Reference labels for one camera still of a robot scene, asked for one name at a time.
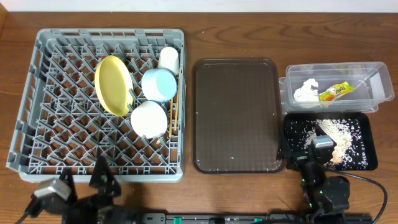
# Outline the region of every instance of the wood grain surface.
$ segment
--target wood grain surface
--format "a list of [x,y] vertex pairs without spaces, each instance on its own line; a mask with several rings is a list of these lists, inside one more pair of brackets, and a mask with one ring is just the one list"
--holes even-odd
[[0,36],[4,23],[6,23],[7,15],[8,15],[7,9],[0,3]]
[[[187,43],[187,133],[185,176],[177,184],[122,184],[117,204],[169,213],[266,213],[303,210],[300,174],[209,175],[192,165],[192,67],[201,58],[267,57],[285,76],[288,65],[380,61],[398,90],[398,14],[199,14],[199,13],[10,13],[0,38],[0,223],[15,222],[38,184],[5,168],[32,48],[42,28],[179,28]],[[358,171],[389,192],[380,223],[398,223],[398,100],[368,114],[379,167]],[[382,191],[349,179],[351,213],[375,217]],[[95,193],[78,184],[79,197]],[[46,213],[26,223],[60,223]]]

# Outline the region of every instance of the yellow oval dish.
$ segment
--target yellow oval dish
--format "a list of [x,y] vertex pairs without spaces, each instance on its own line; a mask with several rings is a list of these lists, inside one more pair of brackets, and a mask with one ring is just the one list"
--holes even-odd
[[115,56],[107,56],[98,64],[95,71],[95,91],[104,109],[116,116],[129,112],[127,104],[132,104],[129,93],[132,80],[125,64]]

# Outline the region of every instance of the white cup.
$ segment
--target white cup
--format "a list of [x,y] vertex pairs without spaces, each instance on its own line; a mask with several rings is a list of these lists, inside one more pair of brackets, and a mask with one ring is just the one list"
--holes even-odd
[[165,103],[177,92],[177,82],[173,74],[166,69],[150,69],[141,79],[141,87],[148,100]]
[[159,64],[157,68],[170,70],[174,75],[178,75],[180,60],[178,52],[173,47],[165,47],[160,51]]
[[163,108],[153,101],[141,103],[131,113],[131,126],[142,138],[157,138],[167,130],[167,115]]

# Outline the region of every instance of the brown plastic tray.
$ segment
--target brown plastic tray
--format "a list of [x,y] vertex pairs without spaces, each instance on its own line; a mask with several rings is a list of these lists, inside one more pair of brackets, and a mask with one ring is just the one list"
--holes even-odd
[[193,68],[195,167],[204,173],[278,172],[282,113],[275,64],[205,59]]

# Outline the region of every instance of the dish rack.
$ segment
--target dish rack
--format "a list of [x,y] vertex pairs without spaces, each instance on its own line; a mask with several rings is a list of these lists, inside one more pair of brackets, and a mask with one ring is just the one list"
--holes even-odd
[[[160,51],[175,47],[181,76],[178,119],[174,103],[161,104],[177,131],[140,138],[131,111],[146,101],[141,78],[156,68]],[[40,182],[72,168],[76,182],[89,182],[96,159],[105,157],[122,182],[176,182],[183,175],[185,142],[185,47],[178,29],[43,29],[37,34],[6,166],[22,180]],[[119,57],[133,80],[130,113],[107,113],[96,96],[97,64]]]

